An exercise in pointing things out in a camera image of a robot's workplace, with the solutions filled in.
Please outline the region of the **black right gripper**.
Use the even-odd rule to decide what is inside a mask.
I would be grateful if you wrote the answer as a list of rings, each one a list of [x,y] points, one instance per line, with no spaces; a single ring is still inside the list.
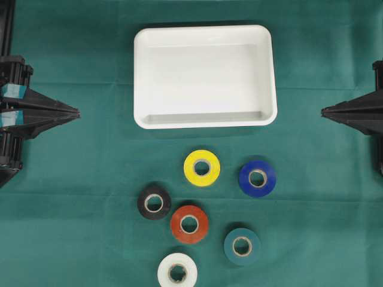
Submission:
[[[352,127],[365,135],[379,135],[378,170],[382,175],[382,60],[375,61],[372,68],[375,71],[376,91],[323,108],[321,116]],[[346,113],[360,111],[378,113]]]

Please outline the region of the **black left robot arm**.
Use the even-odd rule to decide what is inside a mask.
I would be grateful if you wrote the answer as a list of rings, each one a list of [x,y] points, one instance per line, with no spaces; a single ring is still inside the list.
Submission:
[[[22,169],[26,140],[80,117],[77,108],[29,87],[33,68],[10,54],[15,1],[1,1],[1,170]]]

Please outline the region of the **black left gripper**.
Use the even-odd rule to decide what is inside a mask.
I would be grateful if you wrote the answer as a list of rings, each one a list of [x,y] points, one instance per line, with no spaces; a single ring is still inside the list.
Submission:
[[[22,56],[1,57],[1,167],[22,167],[23,139],[80,118],[77,108],[29,88],[34,70]]]

